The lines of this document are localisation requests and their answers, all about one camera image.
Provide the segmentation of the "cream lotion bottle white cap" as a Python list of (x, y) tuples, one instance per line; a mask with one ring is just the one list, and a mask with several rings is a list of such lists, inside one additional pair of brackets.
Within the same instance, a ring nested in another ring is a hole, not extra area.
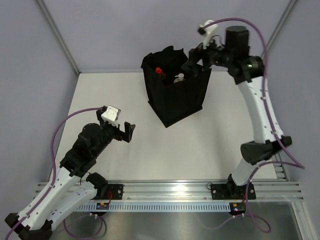
[(174, 83), (183, 82), (185, 80), (185, 75), (183, 73), (179, 73), (175, 76)]

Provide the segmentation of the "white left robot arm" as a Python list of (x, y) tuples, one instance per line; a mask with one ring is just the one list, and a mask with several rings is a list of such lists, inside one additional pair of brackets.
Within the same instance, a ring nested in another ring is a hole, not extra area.
[(119, 126), (101, 121), (89, 123), (65, 154), (53, 183), (48, 183), (36, 198), (18, 213), (10, 213), (5, 222), (22, 240), (48, 240), (56, 227), (82, 203), (112, 196), (108, 181), (99, 173), (88, 175), (85, 182), (68, 196), (65, 193), (93, 167), (98, 156), (112, 140), (129, 143), (135, 129), (125, 122)]

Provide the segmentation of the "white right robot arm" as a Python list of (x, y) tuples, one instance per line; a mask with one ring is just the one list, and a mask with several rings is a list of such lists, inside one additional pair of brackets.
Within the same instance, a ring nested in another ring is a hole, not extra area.
[(254, 199), (252, 172), (262, 167), (282, 147), (292, 144), (276, 124), (276, 116), (267, 91), (265, 65), (260, 56), (250, 55), (250, 32), (245, 26), (229, 26), (225, 30), (225, 43), (217, 45), (214, 38), (217, 24), (200, 25), (202, 43), (189, 51), (182, 68), (197, 77), (211, 66), (227, 68), (246, 103), (253, 128), (253, 140), (240, 146), (242, 158), (224, 184), (210, 185), (214, 200), (240, 200), (246, 195)]

